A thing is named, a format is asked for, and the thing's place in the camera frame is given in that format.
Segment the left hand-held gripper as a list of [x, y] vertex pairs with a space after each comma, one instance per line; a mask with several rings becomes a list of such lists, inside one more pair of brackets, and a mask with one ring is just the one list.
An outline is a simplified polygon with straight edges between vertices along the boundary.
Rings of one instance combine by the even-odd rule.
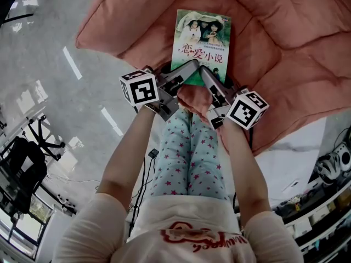
[[169, 73], [156, 73], [147, 66], [120, 76], [119, 80], [131, 106], [144, 105], [167, 121], [179, 109], [177, 90], [198, 69], [199, 62], [193, 59]]

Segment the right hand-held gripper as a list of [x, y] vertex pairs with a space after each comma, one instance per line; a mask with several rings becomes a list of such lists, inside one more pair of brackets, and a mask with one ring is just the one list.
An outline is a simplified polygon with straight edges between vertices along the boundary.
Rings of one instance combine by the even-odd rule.
[[218, 85], [218, 80], [207, 66], [200, 66], [200, 76], [212, 95], [207, 120], [212, 129], [218, 129], [225, 118], [249, 130], [261, 119], [269, 104], [247, 87], [236, 89]]

